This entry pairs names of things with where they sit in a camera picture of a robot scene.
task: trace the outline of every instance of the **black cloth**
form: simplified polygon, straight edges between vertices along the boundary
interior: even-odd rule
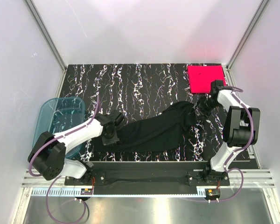
[[[101,137],[93,138],[98,152],[163,152],[178,148],[182,132],[196,124],[193,104],[181,101],[172,104],[161,115],[129,123],[117,131],[119,142],[104,146]]]

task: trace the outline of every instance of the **teal plastic bin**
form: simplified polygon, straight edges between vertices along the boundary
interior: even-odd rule
[[[39,113],[33,146],[41,133],[52,134],[66,131],[85,121],[85,103],[79,97],[54,98],[45,102]],[[71,159],[81,149],[81,145],[68,152],[65,157]]]

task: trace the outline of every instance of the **white backdrop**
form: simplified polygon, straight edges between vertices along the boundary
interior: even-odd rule
[[[33,0],[65,63],[227,63],[261,0]]]
[[[280,0],[270,2],[231,71],[241,98],[261,111],[256,148],[280,199]]]
[[[0,1],[0,224],[10,223],[39,110],[61,75],[24,1]]]

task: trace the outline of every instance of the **black marble tabletop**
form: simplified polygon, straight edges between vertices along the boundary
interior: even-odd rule
[[[100,113],[111,109],[123,112],[127,122],[161,114],[171,104],[195,103],[201,95],[190,92],[189,64],[79,64],[69,65],[60,97],[77,96],[86,104],[86,119],[94,114],[96,98]],[[146,153],[94,152],[91,141],[82,145],[79,156],[85,161],[206,161],[222,145],[226,112],[215,108],[204,122],[198,122],[183,136],[175,150]],[[238,161],[250,160],[247,151]]]

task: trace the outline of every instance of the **blue basket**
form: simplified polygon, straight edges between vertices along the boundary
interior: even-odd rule
[[[45,102],[39,113],[33,146],[41,133],[52,134],[66,131],[85,121],[85,103],[79,97],[54,98]],[[73,148],[65,157],[71,159],[81,149],[81,145]]]

